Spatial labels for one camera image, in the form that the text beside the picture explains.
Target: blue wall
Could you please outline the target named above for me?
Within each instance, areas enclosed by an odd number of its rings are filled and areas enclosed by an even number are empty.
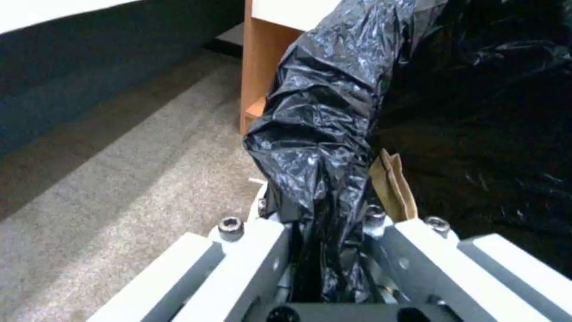
[[[190,55],[240,0],[145,0],[0,35],[0,156]]]

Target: gray carpet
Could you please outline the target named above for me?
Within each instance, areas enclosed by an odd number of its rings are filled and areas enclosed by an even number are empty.
[[[240,61],[201,52],[0,158],[0,319],[84,321],[185,231],[245,217]]]

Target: black plastic sheet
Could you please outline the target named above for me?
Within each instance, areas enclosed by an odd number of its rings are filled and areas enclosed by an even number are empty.
[[[506,223],[570,239],[567,12],[342,0],[290,46],[244,144],[268,211],[300,227],[293,301],[371,301],[359,254],[364,217],[383,212],[368,176],[382,147],[401,154],[420,214],[462,237]]]

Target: black plastic bag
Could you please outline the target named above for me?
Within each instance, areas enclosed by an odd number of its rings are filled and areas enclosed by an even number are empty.
[[[376,146],[400,153],[421,217],[462,238],[500,233],[572,277],[569,6],[447,10],[458,19],[443,20],[441,46],[425,39],[396,68]]]
[[[303,227],[293,301],[370,300],[359,253],[364,216],[383,211],[368,177],[382,147],[401,154],[420,214],[462,237],[525,217],[570,239],[566,13],[561,1],[342,1],[288,49],[244,143],[269,211]]]
[[[244,144],[269,182],[269,210],[304,224],[294,301],[362,302],[366,214],[381,205],[367,139],[397,59],[408,59],[445,0],[342,0],[284,55]]]

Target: mounting hole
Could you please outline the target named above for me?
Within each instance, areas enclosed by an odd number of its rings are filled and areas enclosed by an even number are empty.
[[[398,322],[431,322],[429,318],[416,308],[403,308],[397,313]]]
[[[291,307],[274,308],[268,314],[266,322],[301,322],[300,315]]]

